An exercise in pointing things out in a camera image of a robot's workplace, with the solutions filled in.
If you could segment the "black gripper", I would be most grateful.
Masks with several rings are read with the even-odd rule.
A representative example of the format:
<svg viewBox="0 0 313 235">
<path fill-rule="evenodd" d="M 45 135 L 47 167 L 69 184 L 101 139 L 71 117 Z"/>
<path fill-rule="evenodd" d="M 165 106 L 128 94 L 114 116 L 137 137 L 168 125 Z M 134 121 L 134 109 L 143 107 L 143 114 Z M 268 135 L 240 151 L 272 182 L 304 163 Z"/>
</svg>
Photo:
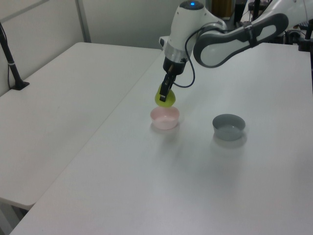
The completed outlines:
<svg viewBox="0 0 313 235">
<path fill-rule="evenodd" d="M 160 86 L 159 100 L 165 102 L 168 96 L 170 89 L 175 81 L 173 75 L 180 75 L 183 73 L 186 65 L 186 59 L 182 58 L 180 62 L 173 62 L 167 57 L 164 58 L 163 69 L 167 73 L 164 77 L 164 80 Z"/>
</svg>

